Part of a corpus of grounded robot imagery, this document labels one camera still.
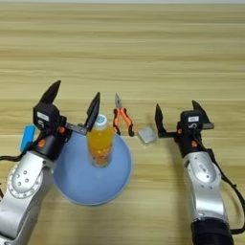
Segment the red pliers handle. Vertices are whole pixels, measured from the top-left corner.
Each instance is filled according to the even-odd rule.
[[[123,119],[125,120],[127,126],[128,126],[128,134],[131,137],[134,137],[134,131],[133,131],[133,122],[126,114],[126,108],[115,108],[114,109],[114,120],[113,120],[113,129],[114,132],[118,135],[121,135],[120,129],[119,129],[119,122],[120,122],[120,115],[122,115]]]

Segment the blue bowl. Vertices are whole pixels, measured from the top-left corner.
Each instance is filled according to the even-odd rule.
[[[80,205],[100,205],[117,197],[132,172],[132,157],[123,138],[114,135],[111,162],[91,163],[85,136],[73,133],[56,161],[55,182],[66,198]]]

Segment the wood grain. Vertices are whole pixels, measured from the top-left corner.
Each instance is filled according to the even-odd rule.
[[[18,153],[33,106],[58,79],[56,105],[73,123],[85,120],[98,91],[110,122],[117,92],[137,129],[155,128],[156,102],[172,130],[198,100],[216,124],[204,142],[245,194],[244,44],[243,5],[0,4],[0,154]],[[123,123],[122,133],[135,163],[126,190],[87,208],[53,187],[31,245],[191,244],[177,146],[161,140],[144,148]],[[11,166],[1,164],[4,186]],[[222,188],[232,227],[241,225],[232,191]]]

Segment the plastic bottle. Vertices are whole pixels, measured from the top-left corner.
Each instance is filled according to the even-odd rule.
[[[108,165],[113,143],[113,128],[108,125],[104,115],[98,115],[94,128],[87,134],[87,143],[93,164],[97,167]]]

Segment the yellow liquid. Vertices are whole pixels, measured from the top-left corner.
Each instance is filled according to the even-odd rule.
[[[104,167],[109,163],[113,128],[107,126],[104,130],[93,129],[87,134],[88,149],[96,166]]]

